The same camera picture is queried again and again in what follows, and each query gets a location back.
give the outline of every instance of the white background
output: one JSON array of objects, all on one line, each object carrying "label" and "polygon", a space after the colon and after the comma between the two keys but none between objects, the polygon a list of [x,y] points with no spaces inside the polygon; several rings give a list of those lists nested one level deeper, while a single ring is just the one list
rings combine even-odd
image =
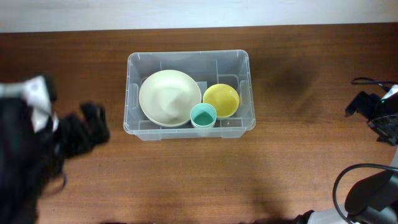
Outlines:
[{"label": "white background", "polygon": [[398,22],[398,0],[0,0],[0,32]]}]

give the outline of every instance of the white plate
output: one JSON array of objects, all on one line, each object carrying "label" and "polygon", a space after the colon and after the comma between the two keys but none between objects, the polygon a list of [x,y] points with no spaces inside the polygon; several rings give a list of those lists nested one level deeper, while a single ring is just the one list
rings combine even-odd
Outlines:
[{"label": "white plate", "polygon": [[148,77],[139,90],[139,104],[154,123],[176,127],[190,120],[192,108],[201,103],[197,83],[187,74],[163,70]]}]

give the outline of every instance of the gray storage box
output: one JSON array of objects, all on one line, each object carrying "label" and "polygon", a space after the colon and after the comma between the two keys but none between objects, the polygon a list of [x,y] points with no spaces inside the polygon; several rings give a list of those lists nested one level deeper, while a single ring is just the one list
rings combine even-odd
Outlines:
[{"label": "gray storage box", "polygon": [[[202,96],[217,83],[232,86],[240,97],[239,108],[232,117],[217,121],[214,128],[193,128],[190,122],[178,128],[161,127],[150,121],[138,102],[144,80],[161,70],[178,70],[191,76]],[[250,79],[249,56],[244,50],[205,52],[133,53],[127,60],[124,130],[141,140],[173,138],[239,138],[256,125]]]}]

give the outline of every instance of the brown wooden surface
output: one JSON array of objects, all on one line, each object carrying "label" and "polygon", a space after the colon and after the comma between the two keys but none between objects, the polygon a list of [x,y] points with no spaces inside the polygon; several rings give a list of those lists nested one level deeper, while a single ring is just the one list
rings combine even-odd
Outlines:
[{"label": "brown wooden surface", "polygon": [[[126,61],[133,52],[244,49],[256,127],[239,139],[144,142],[123,130]],[[354,77],[397,80],[398,24],[114,30],[0,34],[0,81],[54,74],[60,116],[94,100],[112,138],[66,163],[66,189],[40,201],[39,223],[238,223],[295,217],[332,204],[338,173],[360,162],[389,164],[395,148],[344,109]],[[339,200],[375,173],[344,178]]]}]

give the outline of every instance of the yellow cup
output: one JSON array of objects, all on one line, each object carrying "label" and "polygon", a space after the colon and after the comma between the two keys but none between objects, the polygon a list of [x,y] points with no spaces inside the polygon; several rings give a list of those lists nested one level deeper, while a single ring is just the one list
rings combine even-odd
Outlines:
[{"label": "yellow cup", "polygon": [[236,90],[226,84],[215,84],[203,95],[203,102],[208,103],[217,111],[217,119],[232,116],[239,107],[239,95]]}]

